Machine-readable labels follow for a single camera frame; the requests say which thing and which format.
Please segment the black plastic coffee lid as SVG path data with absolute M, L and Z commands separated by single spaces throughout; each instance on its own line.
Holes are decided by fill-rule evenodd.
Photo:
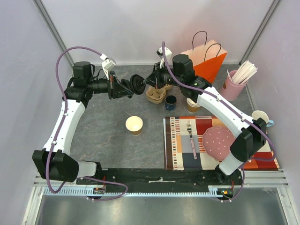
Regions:
M 132 75 L 130 78 L 130 87 L 136 95 L 143 94 L 146 88 L 144 78 L 137 74 Z

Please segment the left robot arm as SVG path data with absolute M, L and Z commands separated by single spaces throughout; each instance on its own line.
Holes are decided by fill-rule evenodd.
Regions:
M 95 66 L 80 61 L 73 66 L 73 77 L 63 91 L 60 114 L 50 138 L 41 150 L 35 150 L 32 159 L 46 181 L 73 182 L 85 177 L 92 184 L 99 184 L 103 173 L 101 165 L 91 161 L 76 161 L 70 156 L 71 143 L 78 122 L 94 94 L 108 94 L 110 99 L 133 96 L 128 81 L 119 81 L 113 71 L 115 62 L 106 59 L 102 62 L 105 77 L 93 76 Z

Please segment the single brown paper cup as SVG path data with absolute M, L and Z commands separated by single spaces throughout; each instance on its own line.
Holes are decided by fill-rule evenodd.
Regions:
M 142 131 L 143 120 L 138 116 L 131 116 L 126 120 L 126 128 L 133 135 L 139 135 Z

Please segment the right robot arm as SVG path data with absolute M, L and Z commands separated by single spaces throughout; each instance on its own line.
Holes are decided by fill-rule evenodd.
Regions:
M 247 162 L 267 143 L 266 122 L 253 119 L 229 103 L 205 78 L 196 76 L 191 59 L 185 54 L 172 58 L 161 48 L 158 50 L 161 61 L 156 63 L 153 72 L 145 83 L 156 88 L 166 84 L 178 86 L 182 94 L 198 103 L 220 119 L 231 131 L 235 141 L 230 146 L 229 155 L 217 166 L 215 180 L 226 184 L 240 166 Z

